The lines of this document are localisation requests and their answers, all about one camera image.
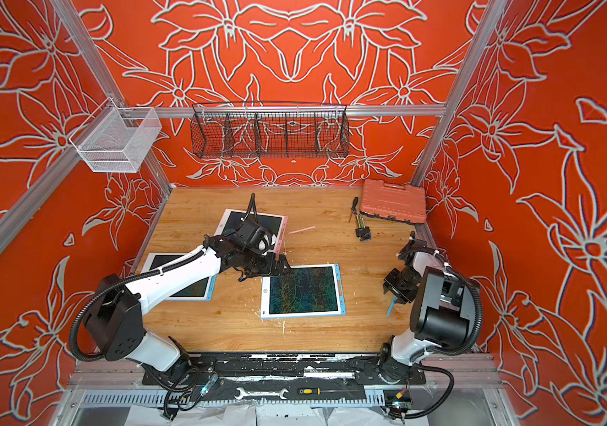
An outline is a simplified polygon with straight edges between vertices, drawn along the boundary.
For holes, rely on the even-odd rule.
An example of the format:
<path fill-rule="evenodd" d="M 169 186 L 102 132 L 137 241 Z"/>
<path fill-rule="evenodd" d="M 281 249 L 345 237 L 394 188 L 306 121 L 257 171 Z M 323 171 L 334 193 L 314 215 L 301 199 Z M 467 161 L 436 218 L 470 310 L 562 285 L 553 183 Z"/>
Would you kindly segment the blue tablet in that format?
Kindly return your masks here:
<path fill-rule="evenodd" d="M 264 278 L 261 296 L 264 320 L 346 314 L 339 264 L 292 266 L 282 276 Z"/>
<path fill-rule="evenodd" d="M 150 253 L 147 256 L 141 271 L 142 273 L 145 273 L 160 266 L 164 266 L 165 264 L 168 264 L 170 262 L 176 261 L 183 256 L 184 253 Z M 184 287 L 184 289 L 181 289 L 167 297 L 166 301 L 208 302 L 213 296 L 216 280 L 216 275 L 204 278 L 202 280 L 197 280 L 197 282 L 193 282 L 188 286 Z"/>

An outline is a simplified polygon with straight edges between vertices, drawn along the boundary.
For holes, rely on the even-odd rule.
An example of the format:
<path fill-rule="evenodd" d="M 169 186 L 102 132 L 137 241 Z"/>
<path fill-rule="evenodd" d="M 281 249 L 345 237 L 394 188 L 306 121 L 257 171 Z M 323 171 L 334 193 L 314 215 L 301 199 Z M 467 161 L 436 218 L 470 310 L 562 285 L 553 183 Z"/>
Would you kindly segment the blue stylus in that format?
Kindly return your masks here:
<path fill-rule="evenodd" d="M 395 298 L 395 297 L 394 297 L 394 298 L 392 298 L 392 301 L 390 302 L 390 305 L 389 305 L 389 307 L 388 307 L 388 309 L 387 309 L 387 312 L 386 312 L 386 317 L 387 317 L 387 318 L 389 318 L 389 317 L 390 317 L 390 315 L 392 314 L 392 310 L 393 310 L 393 308 L 394 308 L 395 301 L 396 301 L 396 298 Z"/>

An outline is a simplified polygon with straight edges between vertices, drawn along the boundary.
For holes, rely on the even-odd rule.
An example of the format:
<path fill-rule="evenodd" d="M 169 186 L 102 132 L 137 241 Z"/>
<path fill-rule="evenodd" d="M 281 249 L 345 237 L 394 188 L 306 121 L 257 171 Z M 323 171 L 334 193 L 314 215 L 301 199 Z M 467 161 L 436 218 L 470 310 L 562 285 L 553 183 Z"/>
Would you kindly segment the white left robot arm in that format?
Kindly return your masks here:
<path fill-rule="evenodd" d="M 76 314 L 69 350 L 82 362 L 130 360 L 158 373 L 172 373 L 186 358 L 185 348 L 147 330 L 145 316 L 181 289 L 227 270 L 239 272 L 242 282 L 291 270 L 287 257 L 275 253 L 273 233 L 260 223 L 254 199 L 236 227 L 205 236 L 186 255 L 145 273 L 104 278 Z"/>

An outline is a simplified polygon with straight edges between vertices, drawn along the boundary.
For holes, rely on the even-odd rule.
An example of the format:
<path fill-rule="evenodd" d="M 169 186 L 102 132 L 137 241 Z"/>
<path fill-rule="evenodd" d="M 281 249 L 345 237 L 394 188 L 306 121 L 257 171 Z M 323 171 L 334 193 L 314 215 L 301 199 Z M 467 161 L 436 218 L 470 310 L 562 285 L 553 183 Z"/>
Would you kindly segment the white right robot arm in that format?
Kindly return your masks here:
<path fill-rule="evenodd" d="M 386 383 L 398 383 L 431 354 L 470 353 L 483 328 L 479 286 L 458 273 L 436 248 L 411 234 L 397 258 L 404 263 L 384 278 L 383 292 L 410 305 L 408 330 L 383 345 L 377 364 Z"/>

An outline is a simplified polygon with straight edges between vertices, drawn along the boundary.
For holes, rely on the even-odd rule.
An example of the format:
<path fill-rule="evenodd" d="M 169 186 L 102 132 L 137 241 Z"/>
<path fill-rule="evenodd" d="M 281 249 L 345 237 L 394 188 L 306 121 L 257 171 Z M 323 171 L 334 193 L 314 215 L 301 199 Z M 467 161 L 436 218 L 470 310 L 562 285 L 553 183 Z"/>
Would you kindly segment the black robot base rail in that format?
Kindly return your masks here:
<path fill-rule="evenodd" d="M 424 385 L 422 371 L 400 380 L 379 370 L 376 353 L 191 353 L 190 365 L 231 380 L 289 380 L 312 378 L 347 380 L 359 385 Z"/>

